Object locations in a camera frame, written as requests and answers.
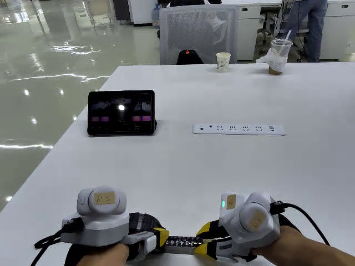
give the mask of shiny floor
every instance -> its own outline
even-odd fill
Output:
[[[137,64],[159,64],[156,29],[121,25],[111,0],[0,0],[0,210],[88,92],[118,66]]]

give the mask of power strip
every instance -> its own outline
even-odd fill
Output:
[[[236,125],[236,124],[198,124],[194,125],[195,134],[226,134],[226,135],[278,135],[286,133],[280,125]]]

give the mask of desk drawer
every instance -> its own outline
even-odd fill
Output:
[[[238,19],[259,18],[260,6],[239,6]]]
[[[326,17],[355,16],[355,2],[329,3]]]

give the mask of white cabinet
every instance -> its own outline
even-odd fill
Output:
[[[131,21],[135,25],[151,24],[151,11],[158,0],[129,0]]]
[[[237,26],[237,60],[253,60],[260,6],[239,6]]]
[[[320,59],[340,59],[355,33],[355,1],[329,2]]]

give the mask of person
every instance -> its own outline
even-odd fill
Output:
[[[291,30],[290,39],[294,40],[299,25],[308,16],[307,61],[319,62],[321,55],[324,17],[327,12],[327,0],[293,0],[288,20],[281,26],[286,36]]]
[[[280,238],[269,246],[253,249],[277,266],[354,266],[355,257],[310,240],[299,231],[281,226]],[[99,255],[85,256],[77,266],[124,266],[128,258],[128,247],[117,244]]]

